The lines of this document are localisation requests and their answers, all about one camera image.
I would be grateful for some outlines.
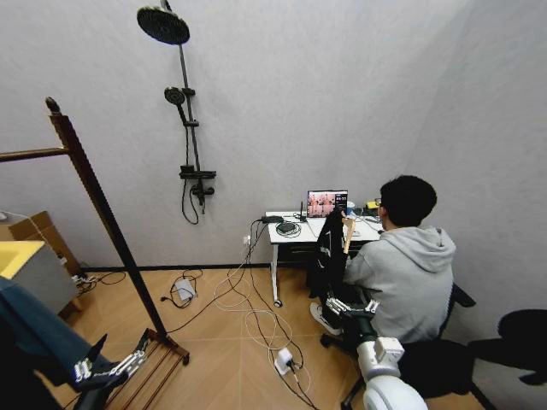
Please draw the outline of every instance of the desk leg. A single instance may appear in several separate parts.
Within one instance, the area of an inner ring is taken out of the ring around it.
[[[273,305],[277,308],[283,306],[283,302],[277,297],[277,254],[279,251],[279,245],[273,246],[272,263],[270,263],[270,273],[272,273],[272,289],[273,289]]]

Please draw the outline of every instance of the white desk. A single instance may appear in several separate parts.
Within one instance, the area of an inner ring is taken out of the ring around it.
[[[296,211],[288,212],[288,211],[281,211],[281,212],[266,212],[266,216],[282,216],[285,220],[288,220],[290,222],[297,222],[302,230],[300,231],[300,235],[297,237],[283,237],[277,231],[275,230],[275,226],[277,224],[268,224],[268,234],[270,236],[270,243],[272,244],[273,248],[273,255],[272,255],[272,261],[270,262],[270,273],[272,274],[272,289],[273,289],[273,304],[276,307],[283,306],[283,302],[278,298],[278,285],[277,285],[277,262],[278,262],[278,254],[279,254],[279,246],[283,244],[290,244],[290,243],[316,243],[317,237],[309,227],[307,222],[298,222],[296,218],[294,218],[292,215],[294,213],[297,213]],[[381,224],[374,224],[371,222],[364,222],[363,220],[358,220],[356,222],[356,229],[353,234],[353,238],[351,239],[352,243],[360,243],[360,242],[370,242],[370,241],[377,241],[379,239],[379,234],[377,230],[382,229]]]

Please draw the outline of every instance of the cardboard box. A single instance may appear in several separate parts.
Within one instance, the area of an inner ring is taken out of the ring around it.
[[[45,238],[45,242],[51,246],[60,263],[70,273],[70,276],[80,275],[79,263],[53,225],[48,213],[46,211],[40,212],[32,216],[31,219],[34,224],[28,219],[13,216],[9,216],[8,220],[0,222],[0,241],[43,241]]]

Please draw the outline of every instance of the laptop screen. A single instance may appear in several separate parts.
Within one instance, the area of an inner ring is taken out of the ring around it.
[[[309,190],[308,218],[325,218],[335,208],[345,212],[347,203],[347,190]]]

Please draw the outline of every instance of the black hair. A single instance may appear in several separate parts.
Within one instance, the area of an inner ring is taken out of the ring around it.
[[[413,175],[400,175],[379,190],[381,206],[397,226],[418,226],[437,203],[433,187]]]

